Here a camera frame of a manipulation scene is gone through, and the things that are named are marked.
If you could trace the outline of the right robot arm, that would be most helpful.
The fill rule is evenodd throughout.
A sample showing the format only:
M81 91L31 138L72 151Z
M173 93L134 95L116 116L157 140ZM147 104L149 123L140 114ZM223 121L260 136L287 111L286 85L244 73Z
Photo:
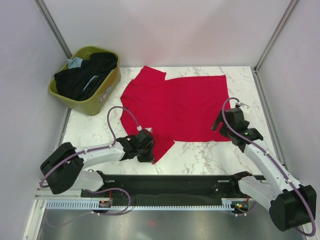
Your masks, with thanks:
M263 136L249 127L239 108L221 110L212 126L229 138L259 169L266 183L242 171L231 176L229 191L235 197L252 197L269 213L273 224L282 232L310 223L311 235L316 232L317 193L293 177L270 152Z

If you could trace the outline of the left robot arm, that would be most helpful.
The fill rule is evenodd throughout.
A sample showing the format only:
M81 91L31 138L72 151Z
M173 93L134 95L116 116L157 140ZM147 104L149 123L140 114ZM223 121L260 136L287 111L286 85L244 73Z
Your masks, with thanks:
M110 185L103 172L85 169L108 162L137 158L141 163L154 163L153 148L156 140L147 129L136 135L119 137L115 142L90 147L75 147L70 142L60 145L41 165L41 188L49 188L54 195L70 189L94 192L106 196Z

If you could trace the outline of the red t shirt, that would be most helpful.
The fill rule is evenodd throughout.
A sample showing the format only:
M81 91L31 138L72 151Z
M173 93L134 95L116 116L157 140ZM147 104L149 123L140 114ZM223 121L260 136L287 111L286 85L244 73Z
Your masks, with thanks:
M228 97L225 75L166 79L144 66L120 97L126 108L120 120L128 135L137 134L137 125L152 129L158 162L175 142L228 142L212 130Z

